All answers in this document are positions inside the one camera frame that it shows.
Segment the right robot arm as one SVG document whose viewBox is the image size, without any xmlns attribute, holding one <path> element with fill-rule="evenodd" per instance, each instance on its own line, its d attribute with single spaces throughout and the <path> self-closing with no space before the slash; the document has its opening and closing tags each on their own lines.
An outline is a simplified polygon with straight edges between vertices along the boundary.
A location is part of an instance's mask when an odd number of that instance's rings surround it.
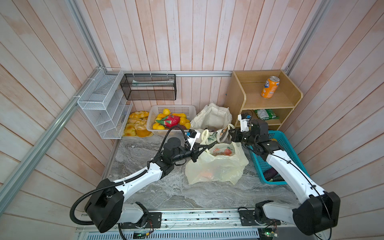
<svg viewBox="0 0 384 240">
<path fill-rule="evenodd" d="M 268 225 L 271 220 L 295 225 L 310 236 L 336 227 L 341 199 L 334 192 L 326 192 L 309 178 L 276 141 L 270 140 L 266 122 L 242 119 L 239 129 L 229 130 L 232 142 L 260 156 L 283 177 L 300 202 L 299 207 L 263 201 L 255 205 L 255 221 Z"/>
</svg>

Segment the yellow plastic bag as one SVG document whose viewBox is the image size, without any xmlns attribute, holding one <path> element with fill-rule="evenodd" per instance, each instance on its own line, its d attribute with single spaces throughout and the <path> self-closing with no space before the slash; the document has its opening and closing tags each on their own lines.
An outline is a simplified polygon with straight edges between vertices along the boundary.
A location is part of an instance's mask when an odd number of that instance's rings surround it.
<svg viewBox="0 0 384 240">
<path fill-rule="evenodd" d="M 214 146 L 204 150 L 196 162 L 190 160 L 186 164 L 185 174 L 190 185 L 199 182 L 231 182 L 235 185 L 243 176 L 249 164 L 241 143 L 230 141 L 229 131 L 235 127 L 229 124 L 226 128 L 209 132 L 202 131 L 199 144 Z"/>
</svg>

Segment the canvas tote bag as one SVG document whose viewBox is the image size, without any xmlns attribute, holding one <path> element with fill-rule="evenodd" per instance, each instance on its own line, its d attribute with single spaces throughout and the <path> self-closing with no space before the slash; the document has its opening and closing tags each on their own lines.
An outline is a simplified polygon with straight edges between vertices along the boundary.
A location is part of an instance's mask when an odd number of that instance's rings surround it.
<svg viewBox="0 0 384 240">
<path fill-rule="evenodd" d="M 219 107 L 214 103 L 206 105 L 191 121 L 191 128 L 201 133 L 197 143 L 224 143 L 229 136 L 228 130 L 235 128 L 232 120 L 229 108 Z"/>
</svg>

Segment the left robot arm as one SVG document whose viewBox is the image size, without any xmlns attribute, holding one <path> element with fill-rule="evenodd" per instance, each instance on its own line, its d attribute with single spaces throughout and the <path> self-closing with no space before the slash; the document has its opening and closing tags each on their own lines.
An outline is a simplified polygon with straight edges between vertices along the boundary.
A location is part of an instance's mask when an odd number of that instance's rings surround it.
<svg viewBox="0 0 384 240">
<path fill-rule="evenodd" d="M 177 162 L 186 159 L 196 161 L 215 144 L 194 144 L 190 147 L 189 141 L 182 144 L 178 138 L 164 139 L 158 153 L 145 168 L 117 181 L 104 179 L 96 189 L 77 199 L 70 209 L 71 221 L 82 226 L 94 225 L 100 233 L 109 231 L 116 224 L 144 225 L 148 219 L 148 210 L 139 202 L 127 204 L 126 200 L 147 185 L 167 176 Z"/>
</svg>

